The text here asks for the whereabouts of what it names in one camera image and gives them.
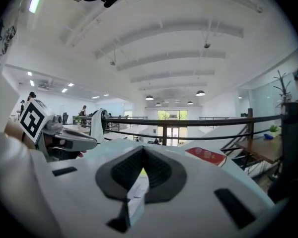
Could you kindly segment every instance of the air conditioner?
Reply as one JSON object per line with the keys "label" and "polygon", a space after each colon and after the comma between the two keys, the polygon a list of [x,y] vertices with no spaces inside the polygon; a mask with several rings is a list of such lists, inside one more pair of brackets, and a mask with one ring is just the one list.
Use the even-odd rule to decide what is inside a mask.
{"label": "air conditioner", "polygon": [[38,85],[38,90],[48,92],[49,88],[47,86]]}

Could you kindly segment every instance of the white ceiling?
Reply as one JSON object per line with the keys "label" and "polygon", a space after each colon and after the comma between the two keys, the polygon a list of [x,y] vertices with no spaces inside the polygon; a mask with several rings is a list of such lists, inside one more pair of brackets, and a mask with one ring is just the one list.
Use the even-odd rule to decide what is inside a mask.
{"label": "white ceiling", "polygon": [[[107,93],[89,89],[83,85],[77,84],[75,81],[66,81],[60,78],[51,77],[42,73],[38,74],[32,71],[32,76],[28,75],[28,71],[21,68],[12,68],[6,66],[5,71],[19,83],[20,87],[31,88],[36,95],[39,95],[40,91],[48,92],[52,95],[60,95],[64,97],[83,99],[88,101],[100,102],[113,100],[111,96],[104,96]],[[31,86],[30,80],[34,82],[34,86]]]}
{"label": "white ceiling", "polygon": [[[248,54],[256,56],[249,43],[261,41],[258,35],[268,41],[264,37],[265,27],[270,26],[267,20],[275,20],[269,14],[270,0],[119,0],[109,9],[101,1],[41,0],[35,15],[27,11],[28,3],[23,3],[19,19],[21,43],[71,50],[128,83],[130,95],[151,94],[158,101],[179,99],[197,105],[204,98],[196,99],[198,90],[204,90],[206,98],[218,94],[221,87],[221,91],[236,87],[223,83],[227,75],[232,76],[230,71],[239,69],[240,78],[244,71],[256,76],[253,68],[248,66],[247,71],[236,61],[246,64],[243,59]],[[279,34],[288,43],[283,31]],[[211,44],[208,49],[206,38]],[[261,70],[267,61],[285,53],[270,52],[269,59],[258,57]],[[77,70],[83,73],[84,67]],[[114,88],[115,83],[106,84]]]}

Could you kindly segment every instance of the wooden desk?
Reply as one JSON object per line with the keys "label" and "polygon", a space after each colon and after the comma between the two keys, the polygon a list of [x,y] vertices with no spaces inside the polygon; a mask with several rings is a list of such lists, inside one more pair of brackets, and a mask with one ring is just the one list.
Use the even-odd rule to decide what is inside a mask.
{"label": "wooden desk", "polygon": [[277,162],[282,155],[282,138],[280,136],[272,140],[260,137],[237,142],[235,145],[270,164]]}

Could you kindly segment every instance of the book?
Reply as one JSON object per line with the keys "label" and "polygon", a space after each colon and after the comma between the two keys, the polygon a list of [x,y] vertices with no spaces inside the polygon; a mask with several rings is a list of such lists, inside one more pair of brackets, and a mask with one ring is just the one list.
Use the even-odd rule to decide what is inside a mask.
{"label": "book", "polygon": [[215,153],[215,152],[203,149],[201,147],[193,147],[185,151],[194,155],[195,157],[200,158],[201,160],[210,162],[218,167],[223,166],[226,161],[225,155]]}

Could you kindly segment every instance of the railing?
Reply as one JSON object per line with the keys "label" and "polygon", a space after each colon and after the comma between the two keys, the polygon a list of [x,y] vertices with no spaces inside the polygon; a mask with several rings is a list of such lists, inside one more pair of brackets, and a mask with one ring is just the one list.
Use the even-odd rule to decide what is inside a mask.
{"label": "railing", "polygon": [[[79,121],[76,121],[77,116],[73,116],[73,123],[70,123],[68,125],[80,125],[83,128],[90,128],[91,127],[91,119],[92,117],[82,117],[79,116]],[[127,128],[132,128],[135,126],[139,126],[139,124],[129,124],[127,122],[117,122],[119,121],[126,121],[127,119],[133,119],[133,120],[144,120],[148,119],[148,117],[111,117],[111,119],[114,119],[114,122],[108,122],[106,125],[106,128],[111,131],[121,131]]]}
{"label": "railing", "polygon": [[123,129],[132,128],[135,126],[139,126],[139,124],[128,124],[128,123],[118,123],[118,120],[126,120],[126,119],[135,119],[135,120],[146,120],[148,117],[111,117],[110,119],[116,119],[115,122],[108,122],[106,128],[112,131],[121,131]]}
{"label": "railing", "polygon": [[188,127],[188,126],[225,126],[225,125],[238,125],[238,124],[248,124],[249,128],[254,128],[253,124],[257,122],[271,121],[280,119],[281,116],[270,116],[270,117],[258,117],[258,118],[239,118],[239,119],[219,119],[219,120],[137,120],[129,119],[120,120],[120,119],[107,119],[107,122],[116,122],[116,123],[128,123],[128,124],[137,124],[137,125],[155,125],[162,126],[162,136],[157,135],[145,135],[145,134],[136,134],[123,131],[114,131],[106,129],[107,132],[115,132],[124,135],[135,135],[138,137],[148,137],[148,138],[161,138],[162,144],[166,145],[167,139],[179,139],[179,140],[217,140],[217,139],[228,139],[228,138],[240,138],[240,137],[252,137],[255,134],[263,133],[269,129],[253,132],[253,129],[249,130],[246,134],[240,135],[231,135],[231,136],[221,136],[221,137],[170,137],[167,136],[168,127]]}
{"label": "railing", "polygon": [[220,119],[230,119],[230,118],[238,118],[238,117],[199,117],[200,120],[220,120]]}
{"label": "railing", "polygon": [[[148,120],[148,117],[132,117],[133,119],[125,119],[125,118],[108,118],[106,119],[106,129],[105,132],[114,132],[123,135],[131,135],[137,137],[146,137],[146,138],[158,138],[162,139],[162,145],[167,145],[167,139],[178,139],[178,140],[219,140],[219,139],[231,139],[221,150],[226,154],[229,155],[233,151],[240,149],[239,147],[234,147],[234,144],[238,141],[244,140],[246,138],[252,138],[253,135],[264,133],[269,131],[269,129],[265,129],[262,131],[254,132],[254,124],[258,122],[265,122],[271,120],[278,120],[281,116],[269,116],[269,117],[252,117],[252,109],[249,109],[249,116],[247,118],[212,118],[212,119],[202,119],[202,120]],[[84,119],[85,127],[90,127],[90,120],[91,117],[80,117]],[[230,135],[230,136],[219,136],[219,137],[171,137],[167,136],[167,128],[168,127],[190,127],[190,126],[226,126],[226,125],[238,125],[238,124],[245,124],[246,126],[237,134],[237,135]],[[132,126],[139,126],[139,125],[153,125],[153,126],[162,126],[162,136],[157,135],[147,135],[147,134],[137,134],[137,133],[130,133],[125,131],[120,131],[122,129],[132,127]],[[258,162],[255,160],[254,163],[247,164],[247,159],[250,156],[238,156],[233,158],[232,160],[241,162],[241,159],[245,158],[245,162],[241,165],[243,169],[247,168],[248,166],[253,165],[254,163]]]}

